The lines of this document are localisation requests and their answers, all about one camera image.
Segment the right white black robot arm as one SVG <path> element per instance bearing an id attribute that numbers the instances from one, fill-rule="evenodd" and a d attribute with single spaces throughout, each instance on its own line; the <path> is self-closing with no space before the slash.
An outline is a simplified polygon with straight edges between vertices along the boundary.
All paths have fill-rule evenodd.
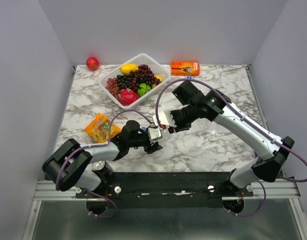
<path id="1" fill-rule="evenodd" d="M 252 182 L 263 180 L 273 183 L 277 179 L 289 155 L 285 148 L 294 146 L 295 141 L 291 137 L 282 138 L 267 132 L 218 90 L 203 94 L 186 80 L 172 93 L 183 105 L 182 109 L 171 111 L 176 132 L 188 130 L 197 119 L 207 119 L 231 131 L 258 155 L 253 162 L 231 172 L 223 184 L 227 195 L 235 196 Z"/>

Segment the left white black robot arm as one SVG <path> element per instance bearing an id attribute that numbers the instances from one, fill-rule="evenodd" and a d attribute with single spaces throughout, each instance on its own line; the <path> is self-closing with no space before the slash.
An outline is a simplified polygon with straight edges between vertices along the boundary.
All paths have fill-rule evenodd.
<path id="1" fill-rule="evenodd" d="M 75 139 L 65 141 L 42 165 L 42 171 L 55 183 L 56 190 L 65 192 L 72 187 L 87 189 L 94 198 L 105 190 L 102 179 L 88 165 L 97 162 L 117 161 L 131 148 L 143 147 L 147 154 L 162 149 L 158 139 L 162 130 L 155 126 L 141 129 L 135 120 L 129 120 L 109 143 L 80 145 Z"/>

